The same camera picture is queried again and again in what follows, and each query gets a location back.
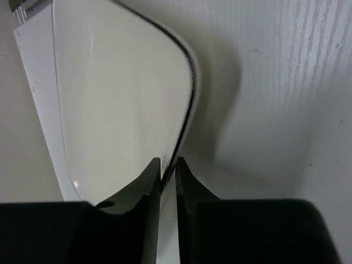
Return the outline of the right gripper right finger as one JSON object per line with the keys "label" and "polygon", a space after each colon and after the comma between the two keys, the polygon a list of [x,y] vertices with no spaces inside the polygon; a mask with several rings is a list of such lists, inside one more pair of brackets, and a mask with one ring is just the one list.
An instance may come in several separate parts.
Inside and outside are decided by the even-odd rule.
{"label": "right gripper right finger", "polygon": [[322,215],[298,199],[222,200],[175,165],[181,263],[340,263]]}

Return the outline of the white rectangular plate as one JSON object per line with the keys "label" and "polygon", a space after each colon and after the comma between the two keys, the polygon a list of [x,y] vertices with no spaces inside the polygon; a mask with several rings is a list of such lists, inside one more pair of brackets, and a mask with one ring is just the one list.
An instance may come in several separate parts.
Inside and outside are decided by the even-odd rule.
{"label": "white rectangular plate", "polygon": [[161,161],[161,193],[188,130],[198,64],[169,28],[117,1],[54,1],[65,163],[92,205]]}

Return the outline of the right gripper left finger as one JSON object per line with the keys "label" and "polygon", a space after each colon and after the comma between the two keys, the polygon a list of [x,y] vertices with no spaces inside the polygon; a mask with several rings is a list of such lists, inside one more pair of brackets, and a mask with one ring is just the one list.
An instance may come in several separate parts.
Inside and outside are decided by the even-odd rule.
{"label": "right gripper left finger", "polygon": [[1,204],[1,263],[155,263],[161,161],[122,190],[86,201]]}

